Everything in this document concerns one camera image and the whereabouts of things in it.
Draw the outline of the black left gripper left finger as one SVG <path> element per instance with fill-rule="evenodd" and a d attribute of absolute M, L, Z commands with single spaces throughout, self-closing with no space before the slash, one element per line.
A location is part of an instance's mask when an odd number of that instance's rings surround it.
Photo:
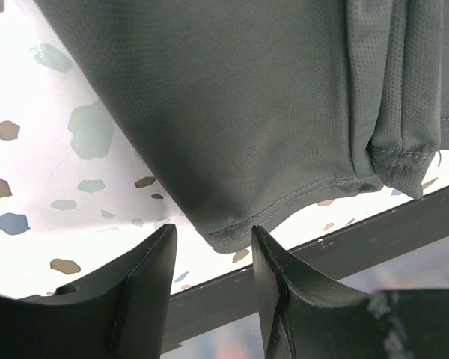
<path fill-rule="evenodd" d="M 176 252 L 166 224 L 50 296 L 0 295 L 0 358 L 159 358 Z"/>

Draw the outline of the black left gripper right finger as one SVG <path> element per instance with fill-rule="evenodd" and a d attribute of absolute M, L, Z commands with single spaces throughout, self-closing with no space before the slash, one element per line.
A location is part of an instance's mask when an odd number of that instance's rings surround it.
<path fill-rule="evenodd" d="M 251 231 L 266 358 L 449 358 L 449 289 L 367 294 Z"/>

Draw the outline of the grey t shirt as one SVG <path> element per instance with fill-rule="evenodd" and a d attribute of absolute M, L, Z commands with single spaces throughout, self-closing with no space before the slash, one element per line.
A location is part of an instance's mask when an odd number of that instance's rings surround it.
<path fill-rule="evenodd" d="M 418 199 L 449 150 L 449 1 L 39 1 L 207 243 L 314 203 Z"/>

